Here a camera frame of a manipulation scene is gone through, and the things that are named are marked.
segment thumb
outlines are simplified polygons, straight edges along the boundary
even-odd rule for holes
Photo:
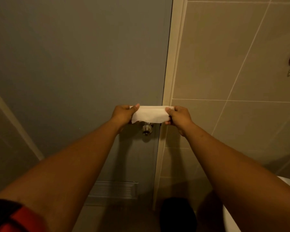
[[[133,115],[138,109],[140,108],[140,104],[138,103],[137,105],[134,105],[129,109],[131,115]]]
[[[175,112],[173,109],[170,109],[170,108],[168,108],[168,107],[165,108],[165,111],[166,111],[166,113],[169,114],[169,116],[174,115],[174,112]]]

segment tiled wall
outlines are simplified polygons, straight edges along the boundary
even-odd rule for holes
[[[188,0],[172,105],[277,172],[290,158],[289,58],[290,0]],[[158,199],[197,207],[210,191],[188,142],[168,127]]]
[[[0,190],[39,160],[0,110]]]

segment person's left hand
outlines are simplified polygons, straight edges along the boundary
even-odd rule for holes
[[[129,105],[118,105],[115,107],[111,120],[118,125],[119,131],[129,123],[133,114],[139,109],[140,105],[137,104],[130,108]]]

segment toilet paper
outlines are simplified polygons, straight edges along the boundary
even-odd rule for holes
[[[174,107],[170,106],[140,106],[132,116],[132,124],[136,121],[145,121],[148,123],[163,123],[168,121],[169,115],[165,111],[166,107],[174,110]]]

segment hand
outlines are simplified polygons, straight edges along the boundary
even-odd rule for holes
[[[114,121],[121,132],[123,127],[129,123],[133,114],[139,109],[140,105],[137,104],[130,108],[129,105],[118,105],[115,107],[111,121]]]
[[[171,116],[170,121],[166,121],[165,124],[176,126],[180,135],[185,137],[186,130],[191,127],[191,125],[194,125],[188,109],[185,107],[174,106],[174,110],[167,107],[165,111],[169,116]]]

